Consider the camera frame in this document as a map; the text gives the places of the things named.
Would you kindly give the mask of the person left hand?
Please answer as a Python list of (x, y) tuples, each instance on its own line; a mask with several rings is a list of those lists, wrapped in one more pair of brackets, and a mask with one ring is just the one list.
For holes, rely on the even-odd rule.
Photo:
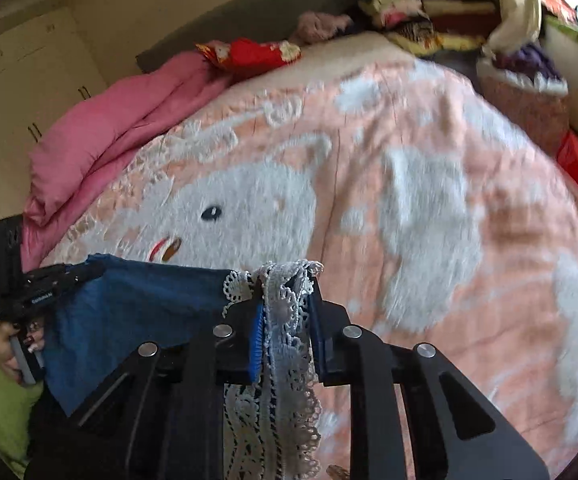
[[(23, 384), (22, 368), (14, 354), (12, 340), (18, 329), (9, 322), (0, 322), (0, 369), (17, 384)], [(32, 353), (42, 352), (45, 348), (45, 320), (35, 318), (28, 326), (28, 348)]]

